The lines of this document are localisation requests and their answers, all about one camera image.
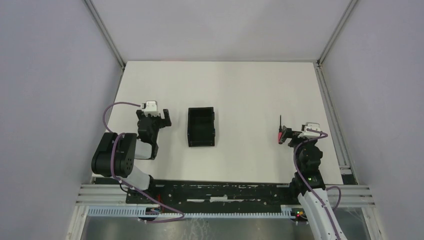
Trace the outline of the red and black screwdriver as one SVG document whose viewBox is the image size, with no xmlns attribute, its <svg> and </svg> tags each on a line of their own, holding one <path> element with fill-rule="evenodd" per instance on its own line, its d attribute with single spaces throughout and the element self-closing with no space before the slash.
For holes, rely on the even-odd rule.
<svg viewBox="0 0 424 240">
<path fill-rule="evenodd" d="M 282 126 L 282 116 L 279 116 L 279 130 L 278 130 L 278 136 L 277 136 L 277 141 L 279 145 L 283 144 L 282 141 L 282 136 L 283 136 L 283 126 Z"/>
</svg>

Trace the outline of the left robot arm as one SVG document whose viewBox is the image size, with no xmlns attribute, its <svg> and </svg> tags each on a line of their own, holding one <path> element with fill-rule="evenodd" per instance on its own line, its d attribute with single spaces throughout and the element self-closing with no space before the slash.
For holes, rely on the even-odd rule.
<svg viewBox="0 0 424 240">
<path fill-rule="evenodd" d="M 130 188 L 147 190 L 152 176 L 135 166 L 135 160 L 154 160 L 158 154 L 158 135 L 162 128 L 172 125 L 168 109 L 163 115 L 137 110 L 137 133 L 125 133 L 116 140 L 116 132 L 103 134 L 91 160 L 94 174 L 106 178 L 115 176 Z"/>
</svg>

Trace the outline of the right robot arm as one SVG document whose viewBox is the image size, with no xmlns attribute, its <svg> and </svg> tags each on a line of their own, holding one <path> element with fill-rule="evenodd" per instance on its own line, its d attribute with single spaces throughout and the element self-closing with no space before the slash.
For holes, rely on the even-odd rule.
<svg viewBox="0 0 424 240">
<path fill-rule="evenodd" d="M 327 187 L 319 169 L 324 153 L 317 143 L 327 137 L 318 123 L 307 122 L 301 130 L 281 124 L 277 141 L 282 145 L 289 140 L 287 145 L 293 148 L 295 173 L 289 190 L 303 210 L 303 213 L 296 214 L 296 218 L 309 224 L 316 240 L 345 240 L 347 237 L 334 213 L 339 207 L 342 191 L 338 186 Z"/>
</svg>

